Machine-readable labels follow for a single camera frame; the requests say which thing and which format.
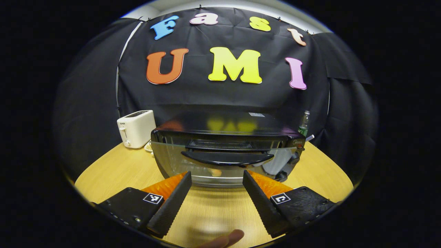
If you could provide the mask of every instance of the white toaster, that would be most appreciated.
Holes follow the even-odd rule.
[[[141,148],[150,140],[156,128],[153,110],[141,110],[117,120],[123,144],[128,148]]]

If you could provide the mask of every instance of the green bottle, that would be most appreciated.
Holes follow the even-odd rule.
[[[303,134],[303,136],[306,137],[306,134],[308,133],[308,123],[309,123],[309,111],[306,110],[305,114],[302,118],[302,123],[299,126],[299,133]]]

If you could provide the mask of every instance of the toaster oven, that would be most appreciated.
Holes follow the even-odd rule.
[[[242,187],[243,170],[284,181],[305,136],[266,113],[186,112],[151,132],[164,178],[191,171],[193,184]]]

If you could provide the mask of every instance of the hand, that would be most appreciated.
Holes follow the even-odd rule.
[[[228,236],[217,237],[208,243],[197,246],[196,248],[227,248],[241,240],[244,235],[245,234],[242,230],[235,229]]]

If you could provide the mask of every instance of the foam letter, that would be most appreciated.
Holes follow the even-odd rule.
[[[291,32],[292,37],[294,38],[294,40],[299,43],[302,46],[306,46],[306,43],[304,41],[302,41],[302,39],[300,37],[303,37],[303,35],[299,32],[297,32],[297,30],[293,29],[293,28],[288,28],[288,31]]]
[[[195,15],[193,18],[190,20],[191,24],[206,24],[206,25],[214,25],[217,24],[217,17],[218,15],[213,14],[213,13],[201,13],[201,14],[197,14]]]
[[[268,25],[269,22],[265,19],[251,16],[250,21],[251,21],[250,26],[254,29],[262,30],[262,31],[266,31],[266,32],[271,30],[271,27]]]
[[[158,22],[155,25],[151,26],[150,29],[154,29],[156,32],[155,40],[159,40],[162,37],[166,36],[167,34],[171,34],[173,32],[173,29],[168,29],[169,27],[174,27],[176,25],[176,22],[173,20],[178,19],[179,16],[174,15],[170,18],[165,19],[162,22]]]
[[[294,89],[306,90],[306,84],[303,82],[302,69],[300,66],[303,64],[301,61],[293,58],[285,58],[289,63],[291,69],[291,81],[289,86]]]
[[[235,81],[242,71],[240,80],[245,83],[262,83],[259,77],[258,58],[260,53],[254,50],[244,50],[236,60],[234,55],[226,47],[213,47],[210,52],[214,54],[213,72],[208,75],[211,81],[225,81],[227,76],[224,74],[224,66],[230,75],[231,80]]]
[[[188,53],[188,49],[180,48],[170,52],[173,57],[173,67],[168,74],[161,74],[159,72],[161,67],[161,59],[165,56],[165,52],[152,53],[147,56],[149,63],[147,64],[146,77],[152,84],[165,84],[175,81],[182,72],[182,64],[184,61],[184,54]]]

